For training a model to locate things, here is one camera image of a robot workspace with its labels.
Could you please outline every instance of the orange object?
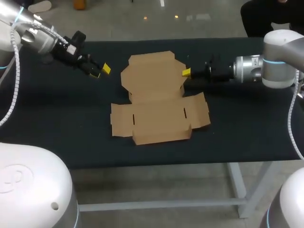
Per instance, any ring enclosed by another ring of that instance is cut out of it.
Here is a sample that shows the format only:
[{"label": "orange object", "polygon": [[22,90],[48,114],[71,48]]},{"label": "orange object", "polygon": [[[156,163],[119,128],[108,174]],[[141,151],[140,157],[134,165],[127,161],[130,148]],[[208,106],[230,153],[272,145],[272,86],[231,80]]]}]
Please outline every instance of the orange object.
[{"label": "orange object", "polygon": [[121,73],[132,104],[111,104],[112,135],[136,145],[184,140],[210,124],[203,93],[183,97],[186,66],[172,52],[131,56]]},{"label": "orange object", "polygon": [[86,0],[73,0],[74,9],[84,10],[86,8]]}]

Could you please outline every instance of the unfolded cardboard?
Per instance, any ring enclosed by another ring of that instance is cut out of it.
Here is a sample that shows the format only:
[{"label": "unfolded cardboard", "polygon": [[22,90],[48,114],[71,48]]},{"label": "unfolded cardboard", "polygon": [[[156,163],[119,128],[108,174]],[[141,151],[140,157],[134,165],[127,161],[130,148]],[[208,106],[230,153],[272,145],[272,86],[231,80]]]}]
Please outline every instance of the unfolded cardboard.
[{"label": "unfolded cardboard", "polygon": [[185,69],[170,51],[131,56],[121,81],[132,104],[111,105],[112,135],[161,143],[189,139],[192,129],[210,124],[203,93],[182,97]]}]

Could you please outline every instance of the black table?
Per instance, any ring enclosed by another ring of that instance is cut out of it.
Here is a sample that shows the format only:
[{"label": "black table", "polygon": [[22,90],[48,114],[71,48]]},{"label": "black table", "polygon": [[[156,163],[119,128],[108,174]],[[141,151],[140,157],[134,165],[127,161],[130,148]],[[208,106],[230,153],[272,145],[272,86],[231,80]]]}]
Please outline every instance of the black table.
[{"label": "black table", "polygon": [[[97,80],[61,63],[43,65],[37,54],[24,49],[17,106],[0,128],[1,142],[48,149],[68,168],[298,159],[287,132],[292,92],[261,84],[206,87],[211,126],[195,131],[190,140],[135,146],[131,138],[111,136],[110,103],[129,102],[120,72],[130,55],[170,50],[187,66],[199,66],[212,54],[220,53],[230,63],[236,56],[260,54],[262,46],[258,38],[88,42],[86,51],[112,69],[110,77]],[[1,116],[11,102],[12,71],[1,85]],[[303,151],[304,114],[299,103],[292,126]]]}]

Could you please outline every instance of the concrete floor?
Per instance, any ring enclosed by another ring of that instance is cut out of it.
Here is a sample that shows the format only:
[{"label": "concrete floor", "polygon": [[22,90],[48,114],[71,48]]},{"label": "concrete floor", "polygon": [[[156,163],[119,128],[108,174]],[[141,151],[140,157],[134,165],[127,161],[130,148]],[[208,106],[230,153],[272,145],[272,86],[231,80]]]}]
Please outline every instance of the concrete floor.
[{"label": "concrete floor", "polygon": [[[164,0],[164,7],[161,0],[90,0],[85,11],[74,10],[72,0],[51,1],[53,9],[40,15],[62,34],[80,30],[90,41],[246,36],[239,14],[246,0]],[[241,164],[247,187],[260,165]],[[271,190],[248,219],[239,219],[235,207],[147,209],[82,213],[83,226],[257,228],[282,183],[303,166],[302,161],[284,162]],[[80,204],[233,196],[225,164],[77,170],[72,176]]]}]

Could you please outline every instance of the white robotic arm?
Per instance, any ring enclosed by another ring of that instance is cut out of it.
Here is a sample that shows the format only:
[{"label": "white robotic arm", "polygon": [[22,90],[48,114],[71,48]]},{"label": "white robotic arm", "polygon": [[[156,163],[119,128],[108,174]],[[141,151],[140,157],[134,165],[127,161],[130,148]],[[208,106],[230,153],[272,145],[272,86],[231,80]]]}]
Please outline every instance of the white robotic arm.
[{"label": "white robotic arm", "polygon": [[58,36],[54,35],[54,26],[47,24],[40,16],[32,14],[11,0],[0,0],[0,76],[14,55],[10,43],[11,28],[16,31],[17,44],[21,43],[42,55],[49,53],[54,59],[78,68],[87,75],[99,77],[101,71],[110,73],[106,63],[100,66],[91,55],[82,53],[86,39],[82,32],[77,31],[71,39],[58,39]]}]

